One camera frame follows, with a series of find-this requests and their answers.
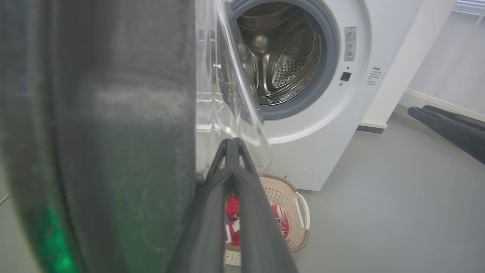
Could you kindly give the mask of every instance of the laundry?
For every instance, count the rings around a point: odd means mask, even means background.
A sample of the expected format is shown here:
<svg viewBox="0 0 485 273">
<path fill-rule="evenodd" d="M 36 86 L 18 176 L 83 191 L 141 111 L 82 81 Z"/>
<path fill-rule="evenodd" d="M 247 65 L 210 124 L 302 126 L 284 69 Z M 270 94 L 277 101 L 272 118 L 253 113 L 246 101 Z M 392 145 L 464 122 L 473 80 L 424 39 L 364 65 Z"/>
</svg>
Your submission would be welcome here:
<svg viewBox="0 0 485 273">
<path fill-rule="evenodd" d="M 236 196 L 232 195 L 232 198 L 227 202 L 227 215 L 226 224 L 229 226 L 229 233 L 231 235 L 232 245 L 239 246 L 240 243 L 240 229 L 239 223 L 239 200 Z M 285 209 L 280 205 L 271 206 L 276 217 L 279 229 L 286 239 L 290 234 L 290 220 Z"/>
</svg>

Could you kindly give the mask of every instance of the perforated plastic basket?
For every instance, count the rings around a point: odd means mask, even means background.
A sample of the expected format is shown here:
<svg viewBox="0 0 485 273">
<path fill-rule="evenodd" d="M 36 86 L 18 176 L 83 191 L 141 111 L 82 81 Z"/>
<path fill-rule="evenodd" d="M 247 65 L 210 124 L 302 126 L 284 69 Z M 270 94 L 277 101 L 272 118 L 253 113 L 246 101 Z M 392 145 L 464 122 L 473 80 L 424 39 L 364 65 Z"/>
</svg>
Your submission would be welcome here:
<svg viewBox="0 0 485 273">
<path fill-rule="evenodd" d="M 290 252 L 296 253 L 302 250 L 310 237 L 310 211 L 306 200 L 290 182 L 283 178 L 265 174 L 260 179 L 268 200 L 273 205 L 282 206 L 290 219 L 290 234 L 286 238 Z M 305 220 L 298 202 L 302 204 Z M 226 247 L 226 264 L 241 265 L 241 251 L 238 246 Z"/>
</svg>

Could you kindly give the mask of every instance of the white wall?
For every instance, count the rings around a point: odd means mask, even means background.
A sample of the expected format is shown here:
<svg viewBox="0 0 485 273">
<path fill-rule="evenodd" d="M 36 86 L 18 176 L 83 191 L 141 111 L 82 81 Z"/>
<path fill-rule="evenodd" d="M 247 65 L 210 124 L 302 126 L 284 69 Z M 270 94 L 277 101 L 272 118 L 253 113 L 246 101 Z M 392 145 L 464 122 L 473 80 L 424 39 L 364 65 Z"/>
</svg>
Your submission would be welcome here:
<svg viewBox="0 0 485 273">
<path fill-rule="evenodd" d="M 387 120 L 431 49 L 455 2 L 424 0 L 361 125 L 387 127 Z"/>
<path fill-rule="evenodd" d="M 409 88 L 485 115 L 485 20 L 451 13 Z"/>
</svg>

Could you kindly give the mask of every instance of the white washing machine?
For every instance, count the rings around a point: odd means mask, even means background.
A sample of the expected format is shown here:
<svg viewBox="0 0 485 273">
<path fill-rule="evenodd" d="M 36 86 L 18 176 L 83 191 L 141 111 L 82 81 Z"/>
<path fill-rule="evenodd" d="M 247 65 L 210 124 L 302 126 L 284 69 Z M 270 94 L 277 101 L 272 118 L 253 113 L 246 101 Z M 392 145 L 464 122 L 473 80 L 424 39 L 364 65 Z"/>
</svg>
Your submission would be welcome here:
<svg viewBox="0 0 485 273">
<path fill-rule="evenodd" d="M 273 160 L 266 173 L 320 190 L 422 0 L 235 0 Z"/>
</svg>

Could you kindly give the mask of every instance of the transparent washing machine door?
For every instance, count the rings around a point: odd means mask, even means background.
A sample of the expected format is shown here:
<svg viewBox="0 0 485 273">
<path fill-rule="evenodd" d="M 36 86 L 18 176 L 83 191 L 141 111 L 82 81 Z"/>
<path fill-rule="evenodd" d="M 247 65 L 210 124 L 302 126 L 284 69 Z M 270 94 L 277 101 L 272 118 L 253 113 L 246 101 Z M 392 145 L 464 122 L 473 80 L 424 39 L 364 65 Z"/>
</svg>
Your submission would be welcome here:
<svg viewBox="0 0 485 273">
<path fill-rule="evenodd" d="M 261 175 L 272 155 L 261 125 L 254 65 L 230 4 L 195 2 L 197 29 L 196 172 L 205 178 L 226 138 L 241 138 Z"/>
</svg>

